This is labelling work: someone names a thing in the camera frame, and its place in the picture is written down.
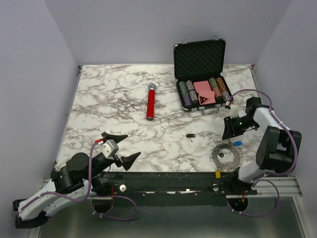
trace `blue object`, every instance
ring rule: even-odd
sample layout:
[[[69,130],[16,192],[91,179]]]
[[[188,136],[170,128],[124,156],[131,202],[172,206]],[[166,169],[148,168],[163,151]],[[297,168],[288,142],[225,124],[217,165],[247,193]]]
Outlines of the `blue object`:
[[[236,141],[233,143],[234,146],[240,146],[242,145],[242,141]]]

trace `white marble table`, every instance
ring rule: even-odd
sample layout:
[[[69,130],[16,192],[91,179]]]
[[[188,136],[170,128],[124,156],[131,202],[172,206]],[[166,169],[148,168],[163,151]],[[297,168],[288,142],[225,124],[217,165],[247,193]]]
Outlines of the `white marble table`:
[[[223,76],[232,93],[255,89],[248,65],[227,65]],[[146,120],[147,86],[155,83],[155,119]],[[92,143],[106,131],[128,134],[120,142],[119,155],[142,152],[130,172],[214,172],[210,161],[213,147],[221,141],[223,118],[229,110],[221,108],[215,115],[184,112],[176,92],[173,65],[85,65],[79,80],[74,103],[63,138],[56,169],[65,165],[74,154],[89,154]],[[245,115],[246,100],[253,92],[235,97],[240,116]],[[196,134],[193,142],[186,133]],[[263,132],[249,131],[241,140],[241,165],[255,159]],[[111,167],[111,171],[124,171]]]

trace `foam lining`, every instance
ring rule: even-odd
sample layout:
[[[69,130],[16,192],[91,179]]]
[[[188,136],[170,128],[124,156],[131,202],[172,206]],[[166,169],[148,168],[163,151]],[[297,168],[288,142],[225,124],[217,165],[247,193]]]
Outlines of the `foam lining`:
[[[225,40],[178,44],[174,48],[174,74],[178,80],[222,72]]]

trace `red microphone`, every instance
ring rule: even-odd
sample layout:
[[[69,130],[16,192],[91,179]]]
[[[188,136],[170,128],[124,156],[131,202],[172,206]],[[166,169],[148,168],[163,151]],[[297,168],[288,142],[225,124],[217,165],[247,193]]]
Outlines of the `red microphone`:
[[[151,83],[148,86],[149,96],[148,96],[147,120],[154,119],[154,100],[155,100],[155,90],[156,89],[157,89],[157,87],[153,83]]]

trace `pink playing card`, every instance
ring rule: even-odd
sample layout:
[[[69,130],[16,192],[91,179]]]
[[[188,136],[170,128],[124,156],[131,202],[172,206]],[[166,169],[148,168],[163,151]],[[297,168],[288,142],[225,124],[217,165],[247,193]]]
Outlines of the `pink playing card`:
[[[198,95],[198,101],[200,105],[206,105],[215,103],[214,91],[209,90],[200,90]]]
[[[201,90],[211,91],[208,81],[194,82],[194,88],[197,93],[200,93]]]

